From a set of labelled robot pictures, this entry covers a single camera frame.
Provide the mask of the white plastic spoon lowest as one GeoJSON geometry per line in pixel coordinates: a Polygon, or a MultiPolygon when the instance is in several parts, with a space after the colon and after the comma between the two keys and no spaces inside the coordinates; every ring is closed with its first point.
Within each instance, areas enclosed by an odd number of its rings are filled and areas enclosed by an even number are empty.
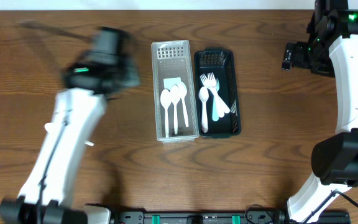
{"type": "MultiPolygon", "coordinates": [[[[46,123],[44,125],[44,128],[45,128],[46,132],[48,132],[49,134],[52,134],[52,133],[57,133],[58,130],[60,129],[60,126],[55,124],[55,123],[46,123]]],[[[90,141],[87,141],[87,140],[85,141],[85,144],[87,146],[91,146],[91,147],[94,146],[93,142],[90,142],[90,141]]]]}

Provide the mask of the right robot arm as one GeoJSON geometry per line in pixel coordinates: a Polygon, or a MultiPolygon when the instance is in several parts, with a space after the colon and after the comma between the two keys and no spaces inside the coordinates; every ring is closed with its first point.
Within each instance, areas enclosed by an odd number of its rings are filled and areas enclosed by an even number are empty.
{"type": "Polygon", "coordinates": [[[358,11],[347,1],[316,0],[307,33],[307,42],[287,44],[282,68],[335,79],[337,125],[334,136],[313,148],[311,175],[273,222],[349,223],[345,214],[327,207],[358,187],[358,11]]]}

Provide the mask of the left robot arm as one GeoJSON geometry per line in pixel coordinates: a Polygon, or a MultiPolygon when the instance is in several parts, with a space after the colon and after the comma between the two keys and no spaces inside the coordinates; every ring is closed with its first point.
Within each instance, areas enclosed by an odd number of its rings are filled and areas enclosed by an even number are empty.
{"type": "Polygon", "coordinates": [[[4,223],[119,223],[119,214],[98,204],[71,208],[86,147],[106,112],[110,95],[139,85],[139,71],[124,44],[126,31],[100,27],[91,49],[62,71],[52,120],[34,168],[16,199],[0,204],[4,223]]]}

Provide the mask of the white plastic fork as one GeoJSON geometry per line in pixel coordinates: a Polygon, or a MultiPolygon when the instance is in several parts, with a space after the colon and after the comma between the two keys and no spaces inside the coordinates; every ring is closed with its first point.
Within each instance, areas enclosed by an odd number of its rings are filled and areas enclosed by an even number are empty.
{"type": "MultiPolygon", "coordinates": [[[[216,89],[219,91],[219,80],[216,79],[216,89]]],[[[212,111],[212,120],[217,122],[219,120],[218,110],[216,108],[216,102],[213,100],[213,111],[212,111]]]]}
{"type": "MultiPolygon", "coordinates": [[[[203,84],[204,87],[207,87],[207,74],[202,74],[200,75],[200,79],[201,79],[201,82],[203,84]]],[[[227,104],[223,101],[223,99],[219,96],[220,100],[221,100],[221,105],[222,105],[222,108],[224,110],[224,113],[225,114],[228,114],[230,113],[230,109],[229,107],[227,106],[227,104]]]]}
{"type": "Polygon", "coordinates": [[[217,91],[216,87],[217,87],[216,78],[214,76],[214,73],[210,72],[210,73],[207,74],[207,89],[209,89],[211,91],[211,93],[213,94],[213,96],[214,96],[218,116],[220,118],[223,118],[225,113],[224,113],[224,110],[222,108],[221,100],[219,98],[218,91],[217,91]]]}

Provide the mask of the white plastic spoon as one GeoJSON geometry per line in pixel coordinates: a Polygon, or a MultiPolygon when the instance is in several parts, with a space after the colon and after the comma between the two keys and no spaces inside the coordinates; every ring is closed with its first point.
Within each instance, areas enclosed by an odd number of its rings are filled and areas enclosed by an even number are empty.
{"type": "Polygon", "coordinates": [[[173,104],[173,123],[174,123],[174,134],[178,134],[178,115],[177,115],[177,104],[180,100],[179,96],[179,87],[177,85],[173,85],[170,94],[173,104]]]}
{"type": "Polygon", "coordinates": [[[206,102],[209,99],[208,89],[204,86],[201,87],[198,96],[201,101],[201,130],[202,132],[207,133],[209,130],[207,107],[206,107],[206,102]]]}
{"type": "Polygon", "coordinates": [[[186,94],[187,94],[187,88],[186,88],[186,85],[183,82],[180,82],[178,84],[178,87],[180,89],[180,98],[181,98],[182,107],[183,107],[183,117],[184,117],[184,121],[185,121],[185,126],[188,127],[189,126],[189,120],[188,120],[188,112],[187,112],[186,103],[185,103],[185,97],[186,97],[186,94]]]}
{"type": "Polygon", "coordinates": [[[160,103],[161,103],[161,105],[163,106],[163,108],[165,110],[165,137],[168,138],[169,137],[168,109],[169,109],[169,106],[171,105],[172,101],[171,101],[171,98],[170,98],[170,92],[167,89],[164,89],[161,92],[160,103]]]}

